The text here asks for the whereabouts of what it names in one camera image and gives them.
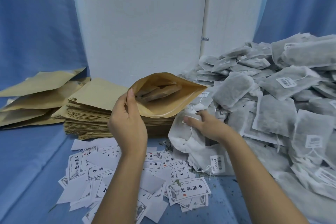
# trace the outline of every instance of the table surface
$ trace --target table surface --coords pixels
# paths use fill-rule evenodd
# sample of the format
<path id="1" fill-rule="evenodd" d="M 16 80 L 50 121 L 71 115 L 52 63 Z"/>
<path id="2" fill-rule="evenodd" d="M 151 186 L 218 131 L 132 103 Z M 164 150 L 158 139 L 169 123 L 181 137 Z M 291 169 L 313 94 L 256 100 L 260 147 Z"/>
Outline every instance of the table surface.
<path id="1" fill-rule="evenodd" d="M 68 157 L 73 153 L 70 150 L 73 138 L 65 136 L 60 125 L 0 131 L 0 138 L 6 144 L 6 156 L 1 160 L 13 157 L 13 152 L 21 154 L 18 161 L 10 166 L 10 170 L 13 167 L 16 168 L 21 177 L 7 170 L 6 167 L 1 168 L 7 173 L 10 172 L 11 175 L 10 179 L 2 182 L 0 204 L 9 205 L 4 196 L 9 191 L 16 190 L 18 180 L 23 181 L 23 185 L 26 184 L 25 189 L 21 187 L 22 192 L 17 192 L 16 200 L 8 207 L 9 210 L 5 213 L 1 223 L 81 224 L 81 219 L 88 212 L 88 208 L 69 212 L 69 203 L 55 206 L 63 191 L 58 180 L 65 175 Z M 163 138 L 149 139 L 148 146 L 157 146 L 158 150 L 163 150 L 164 147 L 159 145 L 159 142 L 163 140 Z M 251 223 L 234 176 L 211 176 L 209 181 L 208 175 L 205 175 L 205 179 L 212 192 L 209 195 L 208 207 L 182 213 L 179 205 L 168 206 L 159 223 Z M 141 223 L 154 222 L 145 217 Z"/>

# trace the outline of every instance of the white label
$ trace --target white label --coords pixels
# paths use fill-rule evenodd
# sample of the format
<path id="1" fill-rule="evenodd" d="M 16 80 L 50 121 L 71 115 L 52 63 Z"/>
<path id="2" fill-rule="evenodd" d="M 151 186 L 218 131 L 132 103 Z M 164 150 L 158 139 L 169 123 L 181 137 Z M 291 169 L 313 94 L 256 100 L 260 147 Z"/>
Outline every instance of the white label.
<path id="1" fill-rule="evenodd" d="M 336 109 L 336 100 L 329 101 L 329 104 L 331 104 Z"/>
<path id="2" fill-rule="evenodd" d="M 322 148 L 323 137 L 317 135 L 307 135 L 306 148 Z"/>
<path id="3" fill-rule="evenodd" d="M 285 46 L 283 47 L 284 50 L 287 50 L 288 48 L 297 45 L 298 43 L 287 43 L 285 44 Z"/>
<path id="4" fill-rule="evenodd" d="M 210 156 L 211 169 L 213 174 L 222 173 L 225 171 L 225 165 L 223 163 L 223 155 Z"/>
<path id="5" fill-rule="evenodd" d="M 292 78 L 289 77 L 282 77 L 282 78 L 278 78 L 276 79 L 281 86 L 283 86 L 285 89 L 287 88 L 294 88 L 295 86 L 297 86 L 296 82 L 294 82 L 292 80 Z"/>
<path id="6" fill-rule="evenodd" d="M 336 176 L 332 175 L 325 169 L 319 168 L 316 172 L 315 175 L 320 178 L 322 181 L 325 183 L 333 186 L 336 189 Z"/>
<path id="7" fill-rule="evenodd" d="M 202 92 L 201 94 L 199 94 L 198 97 L 199 97 L 199 98 L 201 98 L 201 97 L 205 97 L 205 98 L 206 98 L 206 97 L 209 95 L 209 93 L 210 93 L 210 92 L 208 92 L 208 91 L 204 91 L 204 92 Z"/>

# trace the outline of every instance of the white panel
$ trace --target white panel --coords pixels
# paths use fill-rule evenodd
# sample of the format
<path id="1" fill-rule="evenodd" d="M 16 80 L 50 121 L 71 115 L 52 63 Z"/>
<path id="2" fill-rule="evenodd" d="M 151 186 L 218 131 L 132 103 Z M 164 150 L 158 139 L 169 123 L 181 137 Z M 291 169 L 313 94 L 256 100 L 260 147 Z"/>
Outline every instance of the white panel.
<path id="1" fill-rule="evenodd" d="M 200 54 L 205 0 L 75 0 L 93 78 L 178 74 Z"/>
<path id="2" fill-rule="evenodd" d="M 201 55 L 219 56 L 251 41 L 262 0 L 207 0 Z"/>

